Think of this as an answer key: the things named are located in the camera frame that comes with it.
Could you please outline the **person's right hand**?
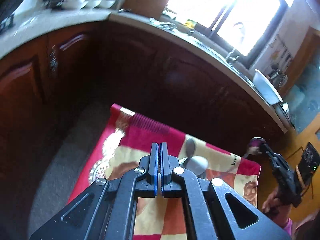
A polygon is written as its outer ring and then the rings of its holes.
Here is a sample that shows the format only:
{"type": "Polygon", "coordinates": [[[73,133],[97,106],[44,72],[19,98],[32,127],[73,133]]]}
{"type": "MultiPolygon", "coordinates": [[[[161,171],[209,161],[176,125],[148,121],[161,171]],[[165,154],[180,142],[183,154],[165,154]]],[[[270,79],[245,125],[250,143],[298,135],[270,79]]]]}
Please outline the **person's right hand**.
{"type": "Polygon", "coordinates": [[[288,221],[291,212],[291,205],[284,205],[278,198],[279,188],[276,187],[263,202],[262,212],[265,215],[269,215],[273,212],[270,219],[281,228],[284,228],[288,221]]]}

